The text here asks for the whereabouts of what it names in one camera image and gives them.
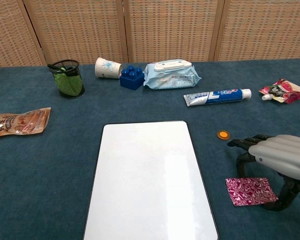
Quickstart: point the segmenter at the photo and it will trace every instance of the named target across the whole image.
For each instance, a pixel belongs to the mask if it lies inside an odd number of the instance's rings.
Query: pink square fabric
[[[225,183],[235,206],[259,205],[278,200],[266,177],[227,178]]]

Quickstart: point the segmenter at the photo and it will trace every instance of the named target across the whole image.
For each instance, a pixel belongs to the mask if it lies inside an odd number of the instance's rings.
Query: blue toy brick
[[[128,66],[126,69],[121,71],[120,85],[127,89],[136,90],[144,84],[145,74],[142,69],[134,66]]]

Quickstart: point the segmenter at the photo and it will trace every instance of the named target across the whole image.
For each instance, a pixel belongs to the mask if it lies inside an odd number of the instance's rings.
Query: white paper cup
[[[99,78],[118,79],[121,74],[122,66],[120,63],[105,60],[98,57],[95,62],[94,72]]]

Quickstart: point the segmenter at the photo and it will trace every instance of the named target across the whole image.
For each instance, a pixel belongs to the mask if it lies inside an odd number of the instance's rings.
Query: wicker folding screen
[[[0,67],[39,66],[44,62],[22,0],[0,0]]]
[[[127,62],[122,0],[25,0],[48,63]]]
[[[300,0],[225,0],[214,60],[300,58]]]
[[[218,2],[123,0],[129,62],[207,61]]]

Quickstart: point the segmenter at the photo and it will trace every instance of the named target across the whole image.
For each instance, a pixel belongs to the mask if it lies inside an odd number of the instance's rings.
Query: white board surface
[[[218,239],[184,121],[104,127],[83,239]]]

